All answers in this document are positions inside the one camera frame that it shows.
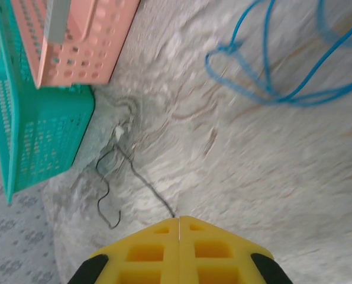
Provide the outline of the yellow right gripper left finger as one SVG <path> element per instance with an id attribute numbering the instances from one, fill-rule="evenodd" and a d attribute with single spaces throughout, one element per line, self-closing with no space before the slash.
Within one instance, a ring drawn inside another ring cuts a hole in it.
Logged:
<path id="1" fill-rule="evenodd" d="M 169 218 L 92 253 L 69 283 L 179 283 L 179 219 Z"/>

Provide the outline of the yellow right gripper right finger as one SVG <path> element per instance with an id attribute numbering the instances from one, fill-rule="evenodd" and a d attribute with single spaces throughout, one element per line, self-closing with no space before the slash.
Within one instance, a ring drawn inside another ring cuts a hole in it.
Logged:
<path id="1" fill-rule="evenodd" d="M 180 283 L 292 281 L 266 248 L 194 217 L 180 217 Z"/>

